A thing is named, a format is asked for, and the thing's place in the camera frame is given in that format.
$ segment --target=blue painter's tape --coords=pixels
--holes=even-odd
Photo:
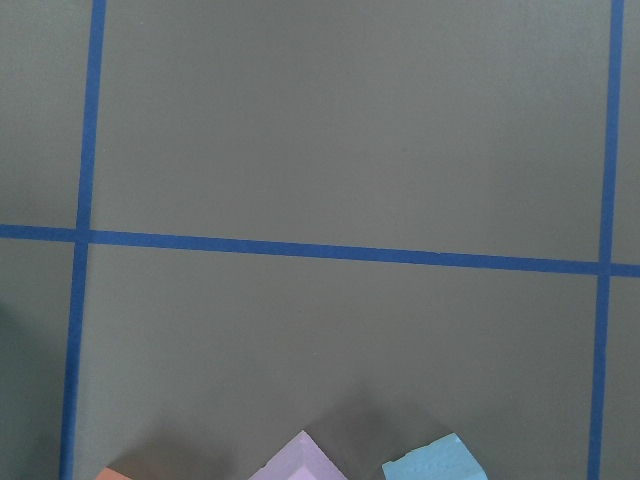
[[[154,233],[92,230],[90,241],[91,243],[102,245],[127,245],[134,247],[252,253],[258,255],[283,255],[290,257],[333,258],[338,260],[412,263],[417,265],[442,265],[450,267],[487,268],[497,270],[572,273],[583,275],[595,275],[598,272],[598,264],[595,262],[472,255],[465,253],[438,253],[418,250],[394,250],[388,248],[348,247],[309,243],[268,242],[262,240],[191,237]]]
[[[60,439],[60,480],[71,480],[73,478],[78,378],[80,373],[80,342],[82,340],[82,314],[88,251],[89,244],[87,242],[79,242],[76,243],[73,252],[73,276],[71,280],[64,401],[62,405],[62,433]]]
[[[607,125],[605,133],[604,176],[602,182],[602,207],[600,213],[600,271],[598,273],[596,296],[593,384],[591,389],[591,422],[587,467],[588,480],[600,479],[600,462],[602,456],[602,427],[607,376],[609,297],[611,274],[613,273],[611,257],[613,250],[613,218],[616,193],[616,164],[618,157],[623,17],[624,0],[612,0],[609,38]]]
[[[49,242],[74,242],[76,239],[76,231],[72,228],[0,224],[0,238],[45,240]]]
[[[614,263],[611,265],[611,275],[614,277],[640,277],[640,265],[626,265]]]
[[[62,430],[60,439],[60,480],[73,478],[73,454],[75,448],[76,414],[78,404],[78,379],[80,372],[80,344],[84,296],[87,279],[89,228],[91,226],[91,202],[93,197],[93,172],[100,99],[100,68],[106,0],[94,0],[91,10],[87,81],[85,89],[84,119],[82,128],[82,152],[80,179],[78,182],[78,209],[76,212],[73,274],[69,306],[67,334],[67,358],[65,363],[64,400],[62,405]]]

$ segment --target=gray surface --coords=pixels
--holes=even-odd
[[[0,240],[0,478],[54,479],[71,245]]]
[[[111,1],[101,229],[593,260],[608,2]]]
[[[75,223],[90,10],[0,2],[0,223]]]
[[[91,248],[77,479],[246,479],[308,428],[350,479],[452,430],[583,480],[591,277]]]
[[[614,260],[640,263],[640,2],[626,2]]]
[[[602,480],[640,478],[640,280],[614,279],[609,320]]]

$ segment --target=light blue foam block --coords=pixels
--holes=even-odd
[[[382,465],[387,480],[487,480],[455,433]]]

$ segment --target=grid line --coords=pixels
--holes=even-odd
[[[600,479],[602,429],[607,377],[607,336],[611,294],[611,258],[613,255],[613,221],[616,197],[616,164],[620,119],[620,83],[622,75],[622,30],[624,0],[612,0],[609,32],[609,75],[607,82],[607,119],[605,131],[602,206],[600,210],[600,251],[596,290],[596,321],[593,348],[593,382],[591,387],[591,421],[587,480]]]
[[[72,480],[73,478],[80,345],[90,244],[596,276],[595,340],[587,480],[600,479],[611,277],[640,278],[640,265],[612,262],[624,0],[611,0],[605,158],[597,262],[91,230],[106,2],[107,0],[94,0],[91,12],[76,226],[75,228],[58,228],[0,224],[0,238],[74,244],[60,448],[60,480]]]

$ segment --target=orange block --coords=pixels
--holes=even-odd
[[[116,472],[115,470],[111,470],[110,468],[105,468],[100,472],[100,475],[96,478],[96,480],[131,480],[129,477],[125,477],[121,473]]]

